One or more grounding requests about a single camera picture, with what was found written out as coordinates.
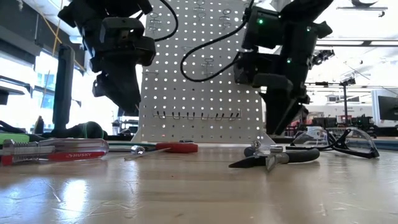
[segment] pegboard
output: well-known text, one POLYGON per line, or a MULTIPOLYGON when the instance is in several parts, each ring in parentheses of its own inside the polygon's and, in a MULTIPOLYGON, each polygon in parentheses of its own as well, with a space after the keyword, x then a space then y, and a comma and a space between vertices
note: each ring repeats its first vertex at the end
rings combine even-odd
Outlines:
MULTIPOLYGON (((163 37, 174 28, 171 12, 153 1, 146 36, 163 37)), ((241 23, 244 1, 168 0, 178 15, 178 32, 156 43, 157 55, 144 67, 140 103, 141 141, 247 143, 263 136, 258 90, 237 85, 233 68, 212 81, 190 82, 179 65, 193 47, 235 30, 241 23)), ((241 50, 244 29, 236 35, 195 52, 184 69, 192 78, 205 78, 229 64, 241 50)))

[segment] screwdriver shaft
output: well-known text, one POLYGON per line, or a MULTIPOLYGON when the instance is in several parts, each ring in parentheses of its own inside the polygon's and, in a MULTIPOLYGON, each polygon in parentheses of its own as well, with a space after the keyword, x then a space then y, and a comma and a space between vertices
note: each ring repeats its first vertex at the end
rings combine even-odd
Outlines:
POLYGON ((148 155, 155 154, 155 153, 158 153, 158 152, 164 152, 164 151, 169 150, 169 149, 171 149, 171 148, 158 149, 158 150, 152 151, 152 152, 145 152, 145 153, 142 153, 142 154, 126 156, 126 157, 124 158, 124 160, 125 160, 125 161, 130 161, 130 160, 133 160, 133 159, 137 159, 138 157, 148 156, 148 155))

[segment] black pole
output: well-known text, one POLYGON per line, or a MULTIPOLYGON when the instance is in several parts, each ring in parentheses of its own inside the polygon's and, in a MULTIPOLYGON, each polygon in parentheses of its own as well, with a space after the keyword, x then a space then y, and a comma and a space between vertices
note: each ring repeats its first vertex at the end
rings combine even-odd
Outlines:
POLYGON ((347 85, 343 84, 344 91, 344 117, 345 117, 345 125, 348 126, 348 110, 347 110, 347 85))
POLYGON ((52 114, 54 130, 64 130, 69 123, 74 66, 75 52, 71 47, 60 44, 52 114))

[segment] red screwdriver handle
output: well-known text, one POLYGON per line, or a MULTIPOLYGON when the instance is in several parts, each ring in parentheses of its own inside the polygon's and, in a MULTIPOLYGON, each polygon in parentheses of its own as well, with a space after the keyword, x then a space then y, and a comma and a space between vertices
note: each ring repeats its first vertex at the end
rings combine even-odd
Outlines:
POLYGON ((198 152, 197 144, 180 143, 180 142, 157 143, 155 148, 156 148, 156 150, 170 148, 169 150, 166 150, 166 152, 172 152, 172 153, 198 152))

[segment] monitor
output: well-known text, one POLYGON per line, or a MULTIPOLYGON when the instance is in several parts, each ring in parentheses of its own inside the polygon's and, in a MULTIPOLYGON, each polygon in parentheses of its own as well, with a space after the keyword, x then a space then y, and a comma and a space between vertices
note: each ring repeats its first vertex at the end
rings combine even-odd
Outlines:
POLYGON ((398 121, 398 98, 378 96, 381 120, 398 121))

